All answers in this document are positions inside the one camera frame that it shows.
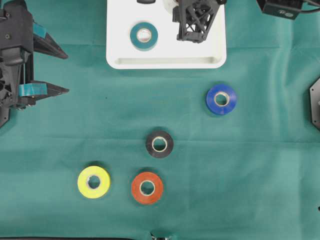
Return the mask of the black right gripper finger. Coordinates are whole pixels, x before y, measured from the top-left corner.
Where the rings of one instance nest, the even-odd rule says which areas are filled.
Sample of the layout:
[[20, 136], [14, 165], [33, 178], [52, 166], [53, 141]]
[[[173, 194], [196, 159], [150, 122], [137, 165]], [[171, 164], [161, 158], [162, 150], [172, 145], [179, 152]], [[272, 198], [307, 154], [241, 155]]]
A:
[[156, 0], [136, 0], [136, 2], [139, 4], [148, 5], [148, 4], [154, 4]]

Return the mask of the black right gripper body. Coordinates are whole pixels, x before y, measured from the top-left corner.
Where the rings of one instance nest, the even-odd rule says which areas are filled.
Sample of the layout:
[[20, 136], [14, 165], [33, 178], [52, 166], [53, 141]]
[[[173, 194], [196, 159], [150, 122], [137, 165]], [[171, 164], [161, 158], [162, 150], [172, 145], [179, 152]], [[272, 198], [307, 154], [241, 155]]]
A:
[[179, 0], [172, 10], [172, 21], [179, 23], [176, 39], [202, 43], [207, 39], [220, 6], [227, 0]]

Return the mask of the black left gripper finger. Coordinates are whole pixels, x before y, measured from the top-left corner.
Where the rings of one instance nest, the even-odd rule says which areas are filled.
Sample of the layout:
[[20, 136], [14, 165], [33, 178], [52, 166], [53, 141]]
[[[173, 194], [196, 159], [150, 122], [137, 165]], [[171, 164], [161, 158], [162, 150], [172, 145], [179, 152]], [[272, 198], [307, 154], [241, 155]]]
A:
[[35, 52], [60, 59], [69, 57], [47, 32], [47, 29], [36, 22], [33, 22], [33, 49]]
[[36, 104], [37, 101], [49, 97], [56, 97], [68, 93], [70, 90], [44, 81], [31, 81], [20, 84], [16, 107], [26, 108]]

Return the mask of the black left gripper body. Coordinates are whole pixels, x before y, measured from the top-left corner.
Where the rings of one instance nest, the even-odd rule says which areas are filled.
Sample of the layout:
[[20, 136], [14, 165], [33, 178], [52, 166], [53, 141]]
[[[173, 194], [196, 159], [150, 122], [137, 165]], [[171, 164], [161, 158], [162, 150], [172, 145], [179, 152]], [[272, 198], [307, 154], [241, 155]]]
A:
[[33, 16], [24, 0], [11, 0], [0, 9], [0, 125], [10, 109], [23, 105], [19, 85], [24, 64], [34, 51]]

